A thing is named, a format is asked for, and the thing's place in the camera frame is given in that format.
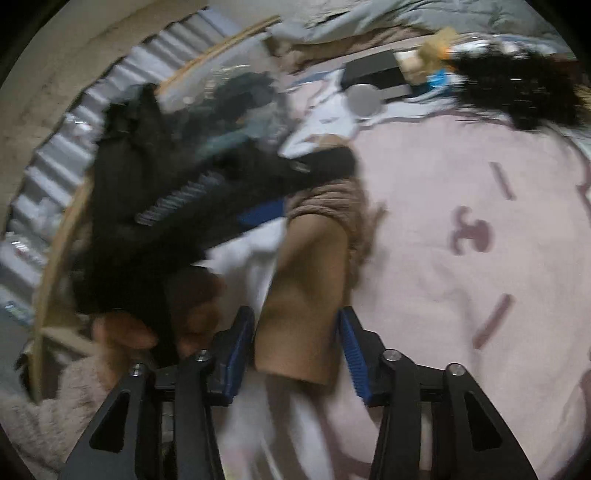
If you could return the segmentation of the person's left hand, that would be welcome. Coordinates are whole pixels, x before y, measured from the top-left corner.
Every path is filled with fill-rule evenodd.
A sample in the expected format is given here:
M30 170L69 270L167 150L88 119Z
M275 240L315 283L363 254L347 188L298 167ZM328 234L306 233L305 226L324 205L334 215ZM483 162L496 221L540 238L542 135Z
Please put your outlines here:
M93 324L93 339L106 355L128 357L158 346L171 346L185 358L208 346L221 323L225 283L204 267L189 267L169 282L163 317L149 327L127 313L101 315Z

